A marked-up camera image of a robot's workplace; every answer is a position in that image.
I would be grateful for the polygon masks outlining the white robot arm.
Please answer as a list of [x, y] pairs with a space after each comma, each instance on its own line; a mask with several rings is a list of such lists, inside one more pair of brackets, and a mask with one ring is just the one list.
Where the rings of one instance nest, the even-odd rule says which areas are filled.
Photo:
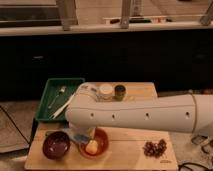
[[213, 95], [104, 102], [98, 87], [86, 82], [76, 90], [65, 118], [76, 132], [103, 126], [213, 136]]

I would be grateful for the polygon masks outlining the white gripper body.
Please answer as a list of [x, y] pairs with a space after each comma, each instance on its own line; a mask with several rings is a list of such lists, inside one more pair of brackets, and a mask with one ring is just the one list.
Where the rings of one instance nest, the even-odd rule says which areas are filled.
[[93, 137], [95, 128], [94, 127], [87, 127], [87, 126], [79, 126], [75, 124], [69, 124], [70, 133], [73, 137], [77, 135], [82, 135], [86, 137]]

